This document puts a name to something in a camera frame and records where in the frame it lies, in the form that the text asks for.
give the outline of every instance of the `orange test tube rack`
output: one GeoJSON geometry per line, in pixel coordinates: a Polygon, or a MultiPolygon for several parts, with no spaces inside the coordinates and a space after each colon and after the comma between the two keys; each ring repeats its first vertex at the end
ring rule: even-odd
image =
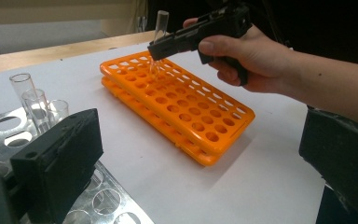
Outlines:
{"type": "Polygon", "coordinates": [[[103,62],[102,83],[198,163],[215,164],[255,113],[167,59],[152,76],[150,62],[148,51],[103,62]]]}

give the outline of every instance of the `clear glass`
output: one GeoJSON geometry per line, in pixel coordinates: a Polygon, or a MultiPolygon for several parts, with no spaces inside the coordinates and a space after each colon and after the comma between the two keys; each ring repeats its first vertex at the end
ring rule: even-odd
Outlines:
{"type": "MultiPolygon", "coordinates": [[[[158,11],[155,37],[153,43],[158,43],[158,40],[166,35],[169,17],[170,17],[169,12],[163,10],[158,11]]],[[[154,61],[153,59],[151,59],[149,73],[151,77],[155,80],[159,80],[161,77],[159,67],[160,67],[160,61],[154,61]]]]}
{"type": "Polygon", "coordinates": [[[68,103],[64,100],[52,100],[48,103],[48,121],[50,126],[56,125],[69,115],[68,103]]]}
{"type": "Polygon", "coordinates": [[[22,94],[21,98],[30,113],[37,133],[40,135],[50,129],[45,92],[39,89],[28,90],[22,94]]]}
{"type": "Polygon", "coordinates": [[[25,113],[27,114],[27,118],[31,119],[27,106],[25,105],[25,102],[22,99],[23,93],[25,93],[28,90],[34,90],[34,83],[32,81],[31,75],[28,73],[20,73],[11,76],[9,80],[11,82],[11,86],[13,87],[14,91],[17,94],[17,97],[21,102],[22,107],[25,110],[25,113]]]}

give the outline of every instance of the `white table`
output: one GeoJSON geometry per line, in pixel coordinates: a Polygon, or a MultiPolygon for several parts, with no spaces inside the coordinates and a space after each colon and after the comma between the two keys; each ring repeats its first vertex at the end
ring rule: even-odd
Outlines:
{"type": "Polygon", "coordinates": [[[0,72],[0,113],[21,106],[8,77],[20,72],[70,113],[97,108],[102,163],[156,223],[315,223],[324,180],[298,155],[307,108],[290,98],[228,86],[198,53],[169,58],[251,107],[256,118],[212,167],[203,167],[101,84],[102,62],[147,43],[0,72]]]}

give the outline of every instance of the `forearm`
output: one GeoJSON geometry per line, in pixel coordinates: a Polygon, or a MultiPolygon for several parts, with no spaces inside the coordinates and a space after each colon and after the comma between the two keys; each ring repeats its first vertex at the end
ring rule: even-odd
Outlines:
{"type": "Polygon", "coordinates": [[[358,122],[358,64],[295,51],[291,61],[280,93],[358,122]]]}

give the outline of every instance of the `glass test tube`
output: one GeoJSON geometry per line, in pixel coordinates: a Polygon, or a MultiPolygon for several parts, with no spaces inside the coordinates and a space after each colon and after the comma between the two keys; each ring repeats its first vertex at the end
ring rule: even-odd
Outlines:
{"type": "Polygon", "coordinates": [[[52,100],[48,103],[48,121],[50,126],[56,125],[69,115],[68,103],[64,100],[52,100]]]}
{"type": "MultiPolygon", "coordinates": [[[[160,38],[165,36],[167,33],[167,26],[168,26],[168,18],[170,17],[170,13],[167,11],[159,10],[157,15],[157,22],[156,22],[156,30],[155,30],[155,37],[153,43],[157,43],[160,38]]],[[[153,79],[158,80],[160,73],[159,73],[159,61],[154,61],[151,59],[150,61],[150,75],[153,79]]]]}
{"type": "Polygon", "coordinates": [[[11,86],[13,87],[14,91],[19,98],[22,107],[25,110],[28,119],[31,119],[30,113],[28,108],[22,99],[22,94],[28,90],[34,90],[34,83],[32,81],[31,75],[28,73],[20,73],[9,78],[11,82],[11,86]]]}
{"type": "Polygon", "coordinates": [[[45,133],[51,127],[48,121],[48,101],[45,92],[39,89],[28,90],[21,97],[31,115],[37,133],[39,135],[45,133]]]}

